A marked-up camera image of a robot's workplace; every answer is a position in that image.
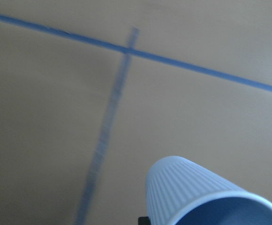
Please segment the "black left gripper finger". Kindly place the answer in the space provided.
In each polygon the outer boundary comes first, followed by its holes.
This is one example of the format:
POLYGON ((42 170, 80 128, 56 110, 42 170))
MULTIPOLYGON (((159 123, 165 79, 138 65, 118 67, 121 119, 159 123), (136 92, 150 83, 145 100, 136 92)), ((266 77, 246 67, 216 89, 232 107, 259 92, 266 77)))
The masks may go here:
POLYGON ((138 218, 138 225, 150 225, 149 217, 139 217, 138 218))

